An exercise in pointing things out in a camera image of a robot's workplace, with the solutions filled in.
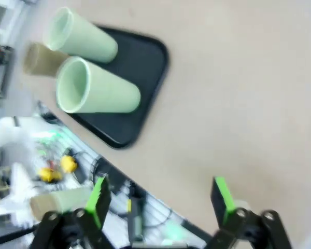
cable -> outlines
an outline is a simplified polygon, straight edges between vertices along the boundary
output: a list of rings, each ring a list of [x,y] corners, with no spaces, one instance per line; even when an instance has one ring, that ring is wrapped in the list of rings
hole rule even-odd
[[[99,159],[101,159],[102,158],[102,156],[97,156],[94,160],[93,160],[93,162],[92,162],[92,164],[91,164],[91,171],[90,171],[90,173],[91,173],[91,175],[90,175],[90,180],[92,181],[92,183],[93,183],[93,185],[95,185],[95,177],[96,177],[96,171],[97,171],[97,169],[98,169],[98,161],[99,161]]]
[[[157,227],[164,225],[171,218],[172,213],[173,213],[173,209],[170,209],[169,214],[164,221],[162,221],[158,224],[155,224],[155,225],[146,225],[146,226],[144,226],[144,228],[146,228],[146,229],[157,228]]]
[[[72,151],[73,149],[71,147],[67,147],[65,149],[65,151],[62,153],[62,156],[67,156],[69,155],[69,152]],[[88,155],[90,158],[93,158],[89,153],[87,153],[85,150],[80,150],[78,152],[75,152],[74,154],[70,155],[71,157],[73,157],[74,159],[76,159],[77,156],[80,156],[80,155],[83,155],[83,154],[86,154]]]
[[[40,117],[43,118],[43,120],[45,120],[47,123],[50,123],[53,125],[60,123],[58,118],[52,112],[50,112],[50,110],[48,110],[48,108],[44,106],[41,101],[37,102],[37,107],[39,110]]]
[[[0,245],[4,244],[4,243],[7,243],[9,241],[18,239],[18,238],[20,238],[20,237],[22,237],[24,235],[29,234],[29,233],[32,233],[32,232],[34,232],[37,229],[37,227],[38,227],[38,225],[35,225],[35,226],[33,226],[31,228],[28,228],[28,229],[23,229],[23,230],[19,230],[19,231],[16,231],[16,232],[12,232],[12,233],[0,236]]]

black tray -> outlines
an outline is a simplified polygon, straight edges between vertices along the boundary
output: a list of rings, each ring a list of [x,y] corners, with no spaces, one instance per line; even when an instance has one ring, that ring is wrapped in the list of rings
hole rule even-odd
[[[70,116],[110,147],[126,148],[136,141],[158,94],[168,66],[168,51],[154,38],[99,28],[116,40],[119,51],[109,64],[91,62],[137,85],[141,94],[140,105],[129,114],[79,113]]]

white object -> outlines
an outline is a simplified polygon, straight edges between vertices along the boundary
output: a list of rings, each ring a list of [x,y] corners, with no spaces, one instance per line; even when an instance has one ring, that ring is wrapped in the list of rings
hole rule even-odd
[[[67,113],[129,113],[139,105],[140,91],[93,63],[71,57],[59,69],[56,100]]]
[[[0,148],[8,143],[17,142],[21,134],[19,127],[0,127]]]
[[[10,214],[12,224],[17,227],[33,226],[35,219],[25,199],[39,194],[38,190],[34,188],[24,166],[14,163],[11,169],[10,194],[0,201],[0,215]]]
[[[91,60],[108,63],[118,52],[116,41],[68,8],[61,8],[50,22],[44,44]]]
[[[22,128],[29,137],[35,137],[41,132],[48,132],[58,128],[55,124],[50,124],[44,121],[41,117],[18,117],[17,118],[20,128]],[[12,117],[4,117],[0,119],[1,127],[10,127],[11,129],[15,126],[15,121]]]

cup rim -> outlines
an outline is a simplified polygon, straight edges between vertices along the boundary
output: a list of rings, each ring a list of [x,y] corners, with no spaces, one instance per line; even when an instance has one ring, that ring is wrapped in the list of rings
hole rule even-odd
[[[64,25],[63,32],[60,34],[60,37],[53,39],[53,29],[55,28],[57,22],[65,15],[67,17],[67,21]],[[59,8],[52,17],[47,31],[45,32],[43,37],[44,44],[46,44],[46,46],[53,51],[60,50],[68,40],[69,35],[73,30],[73,20],[73,12],[68,7]]]
[[[71,108],[71,109],[67,109],[65,108],[59,98],[59,89],[60,89],[60,84],[62,84],[62,77],[64,75],[64,73],[66,72],[67,68],[69,68],[72,64],[74,63],[82,63],[82,65],[84,66],[84,69],[86,70],[86,87],[83,93],[83,96],[79,102],[79,104],[77,104],[75,107]],[[77,56],[73,56],[68,58],[59,68],[57,74],[56,74],[56,91],[55,91],[55,95],[56,95],[56,102],[58,103],[58,106],[61,110],[63,110],[66,113],[76,113],[78,112],[85,104],[85,102],[87,101],[87,97],[90,93],[90,69],[89,66],[87,64],[87,61],[84,60],[81,57],[77,57]]]

tan cup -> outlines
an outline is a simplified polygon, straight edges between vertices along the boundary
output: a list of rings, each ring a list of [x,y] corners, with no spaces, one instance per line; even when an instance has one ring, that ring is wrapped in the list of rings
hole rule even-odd
[[[91,188],[84,186],[34,196],[30,198],[30,208],[36,220],[41,221],[49,211],[64,213],[85,207],[91,192]]]
[[[30,43],[24,57],[24,72],[55,77],[61,64],[68,58],[69,55],[52,51],[41,43]]]

